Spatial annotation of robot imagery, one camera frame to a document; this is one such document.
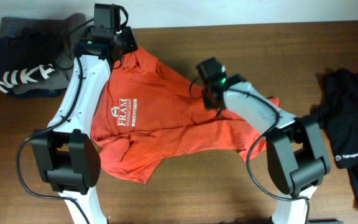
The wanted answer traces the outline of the orange red t-shirt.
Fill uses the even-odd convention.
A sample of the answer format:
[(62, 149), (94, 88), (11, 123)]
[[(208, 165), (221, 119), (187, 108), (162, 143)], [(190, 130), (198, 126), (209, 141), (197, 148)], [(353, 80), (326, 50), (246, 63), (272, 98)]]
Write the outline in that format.
[(91, 123), (102, 170), (144, 184), (169, 157), (234, 149), (253, 159), (266, 150), (259, 132), (239, 115), (207, 110), (201, 91), (145, 49), (125, 55)]

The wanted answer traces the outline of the black t-shirt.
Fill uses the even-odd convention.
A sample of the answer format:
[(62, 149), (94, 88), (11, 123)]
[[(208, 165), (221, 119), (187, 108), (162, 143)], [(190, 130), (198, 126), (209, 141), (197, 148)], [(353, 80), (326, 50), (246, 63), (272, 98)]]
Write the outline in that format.
[(328, 135), (339, 169), (346, 169), (358, 204), (358, 73), (339, 69), (323, 76), (323, 102), (310, 111)]

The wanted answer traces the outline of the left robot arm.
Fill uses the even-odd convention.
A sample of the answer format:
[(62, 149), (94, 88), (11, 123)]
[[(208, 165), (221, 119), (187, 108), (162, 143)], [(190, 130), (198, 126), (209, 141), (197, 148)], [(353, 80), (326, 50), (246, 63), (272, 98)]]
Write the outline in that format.
[(101, 159), (90, 139), (101, 92), (125, 54), (138, 49), (131, 27), (112, 36), (81, 38), (73, 49), (70, 83), (55, 116), (34, 131), (31, 146), (40, 178), (65, 201), (74, 223), (107, 223), (96, 184)]

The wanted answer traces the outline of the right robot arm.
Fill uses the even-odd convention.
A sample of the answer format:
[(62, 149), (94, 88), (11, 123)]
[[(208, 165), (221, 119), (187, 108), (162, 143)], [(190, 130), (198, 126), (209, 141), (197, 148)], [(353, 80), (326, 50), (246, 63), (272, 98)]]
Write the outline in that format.
[(266, 142), (267, 167), (277, 195), (255, 178), (246, 155), (247, 171), (254, 184), (277, 200), (270, 223), (309, 223), (310, 200), (323, 177), (331, 170), (318, 123), (310, 116), (297, 117), (261, 95), (239, 75), (201, 75), (207, 109), (238, 114), (260, 133), (250, 150)]

